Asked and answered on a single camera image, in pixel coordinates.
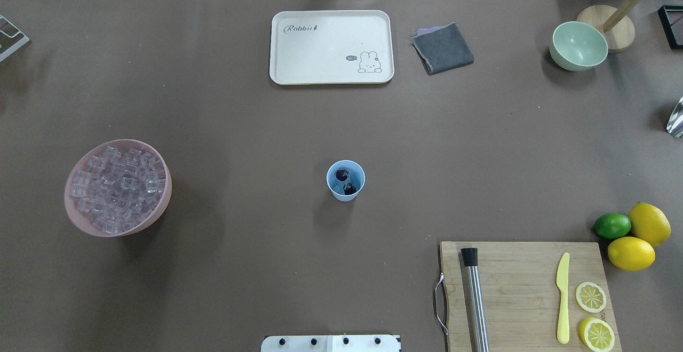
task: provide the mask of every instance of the white metal tray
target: white metal tray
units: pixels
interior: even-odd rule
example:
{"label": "white metal tray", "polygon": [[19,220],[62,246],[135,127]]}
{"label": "white metal tray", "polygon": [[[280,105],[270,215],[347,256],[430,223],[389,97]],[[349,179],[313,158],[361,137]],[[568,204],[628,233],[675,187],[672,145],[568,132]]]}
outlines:
{"label": "white metal tray", "polygon": [[271,24],[270,75],[281,85],[386,83],[390,19],[381,10],[280,12]]}

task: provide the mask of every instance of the knife handle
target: knife handle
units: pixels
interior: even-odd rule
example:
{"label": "knife handle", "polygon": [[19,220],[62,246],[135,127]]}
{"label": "knife handle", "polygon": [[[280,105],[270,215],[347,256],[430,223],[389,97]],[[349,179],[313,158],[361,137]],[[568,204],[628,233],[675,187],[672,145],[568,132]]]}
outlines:
{"label": "knife handle", "polygon": [[559,318],[557,318],[557,341],[561,344],[569,342],[569,303],[567,292],[561,291],[559,298]]}

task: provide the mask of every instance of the blueberry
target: blueberry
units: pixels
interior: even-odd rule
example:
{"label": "blueberry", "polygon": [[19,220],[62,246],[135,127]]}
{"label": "blueberry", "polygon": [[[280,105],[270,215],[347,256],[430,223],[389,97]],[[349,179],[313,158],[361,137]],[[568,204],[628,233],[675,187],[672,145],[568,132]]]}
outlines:
{"label": "blueberry", "polygon": [[355,193],[356,193],[356,186],[354,186],[352,182],[347,182],[347,184],[344,184],[344,194],[345,195],[352,195]]}
{"label": "blueberry", "polygon": [[337,180],[339,181],[346,181],[348,179],[348,171],[347,170],[338,170],[337,174],[335,174],[337,177]]}

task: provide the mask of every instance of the citrus fruit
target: citrus fruit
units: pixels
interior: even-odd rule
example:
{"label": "citrus fruit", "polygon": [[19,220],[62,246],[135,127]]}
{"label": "citrus fruit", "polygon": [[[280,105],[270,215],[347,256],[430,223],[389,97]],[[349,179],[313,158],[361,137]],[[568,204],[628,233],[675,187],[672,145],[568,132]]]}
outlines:
{"label": "citrus fruit", "polygon": [[640,271],[654,262],[654,249],[641,238],[626,236],[612,241],[607,247],[612,264],[626,271]]}
{"label": "citrus fruit", "polygon": [[576,287],[576,302],[590,313],[599,313],[607,305],[607,296],[598,284],[583,282]]}
{"label": "citrus fruit", "polygon": [[612,328],[599,318],[584,318],[578,325],[578,335],[583,344],[594,352],[607,352],[614,347]]}
{"label": "citrus fruit", "polygon": [[658,247],[671,236],[671,225],[664,213],[656,206],[639,202],[629,213],[631,230],[653,247]]}
{"label": "citrus fruit", "polygon": [[627,216],[619,213],[607,213],[600,216],[593,226],[595,233],[612,240],[625,236],[631,230],[631,221]]}

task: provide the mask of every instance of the bowl of ice cubes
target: bowl of ice cubes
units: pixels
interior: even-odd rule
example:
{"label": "bowl of ice cubes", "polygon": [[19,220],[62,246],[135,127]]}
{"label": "bowl of ice cubes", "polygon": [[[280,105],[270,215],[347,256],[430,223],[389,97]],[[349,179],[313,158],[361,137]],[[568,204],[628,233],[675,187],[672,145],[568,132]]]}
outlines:
{"label": "bowl of ice cubes", "polygon": [[88,235],[125,236],[152,225],[171,199],[171,174],[152,146],[121,139],[93,148],[71,171],[64,206]]}

